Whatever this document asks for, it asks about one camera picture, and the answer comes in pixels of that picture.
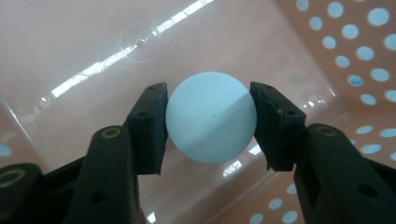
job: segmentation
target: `ball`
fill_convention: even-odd
[[[219,163],[248,146],[257,114],[240,81],[219,72],[205,72],[177,86],[165,120],[170,138],[184,155],[198,162]]]

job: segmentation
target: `plastic bin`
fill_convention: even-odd
[[[0,167],[76,160],[147,86],[205,71],[275,86],[396,167],[395,18],[385,0],[2,1]],[[267,171],[254,139],[216,165],[169,139],[162,175],[139,180],[147,223],[304,223],[292,173]]]

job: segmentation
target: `polka dot pattern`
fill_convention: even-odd
[[[323,21],[321,18],[319,17],[313,17],[311,18],[311,20],[309,21],[309,25],[311,26],[311,28],[313,30],[320,30],[323,26]]]
[[[369,61],[374,58],[374,51],[371,48],[364,46],[356,50],[356,55],[358,55],[358,58],[361,60]]]
[[[11,148],[6,144],[0,143],[0,157],[9,157],[11,154]]]
[[[393,161],[396,161],[396,152],[393,152],[393,153],[390,155],[390,159],[393,160]]]
[[[396,128],[389,128],[389,129],[383,130],[379,135],[381,137],[385,137],[385,138],[395,137],[396,136]]]
[[[298,213],[296,211],[289,211],[282,217],[283,223],[293,223],[297,220]]]
[[[343,27],[342,33],[346,39],[354,39],[359,35],[359,28],[354,24],[348,24]]]
[[[276,210],[276,209],[278,209],[280,206],[282,206],[282,203],[283,203],[282,199],[276,198],[276,199],[273,199],[273,200],[268,204],[268,207],[269,207],[270,209],[272,209],[272,210]]]
[[[309,8],[309,1],[308,0],[297,0],[297,8],[300,11],[307,11]]]
[[[388,35],[384,40],[387,49],[396,50],[396,34]]]
[[[343,12],[344,7],[339,2],[332,2],[327,7],[327,13],[333,18],[339,18],[341,15],[343,15]]]
[[[291,184],[288,186],[288,189],[286,190],[288,194],[296,194],[297,193],[297,188],[295,184]]]
[[[363,94],[361,96],[361,100],[367,105],[375,105],[376,104],[376,99],[374,98],[374,96],[372,96],[370,94]]]
[[[338,56],[335,58],[335,63],[341,68],[349,67],[349,59],[346,56]]]
[[[375,81],[384,82],[384,81],[388,81],[389,79],[389,72],[383,68],[373,69],[370,75]]]
[[[361,152],[364,154],[374,154],[381,149],[379,144],[367,145],[361,148]]]
[[[249,223],[250,224],[261,224],[263,220],[264,220],[264,216],[262,214],[258,213],[258,214],[253,215],[250,218]]]
[[[386,91],[385,96],[393,103],[396,103],[396,91]]]
[[[358,134],[364,134],[364,133],[369,133],[370,131],[373,130],[373,126],[367,125],[367,126],[361,126],[356,130],[356,133]]]
[[[363,85],[363,80],[359,76],[352,75],[352,76],[349,76],[347,79],[348,79],[349,84],[354,87],[361,87]]]
[[[381,26],[388,22],[389,13],[386,9],[378,7],[370,11],[367,20],[373,26]]]
[[[337,42],[331,36],[326,36],[323,38],[323,46],[326,49],[334,49],[337,46]]]

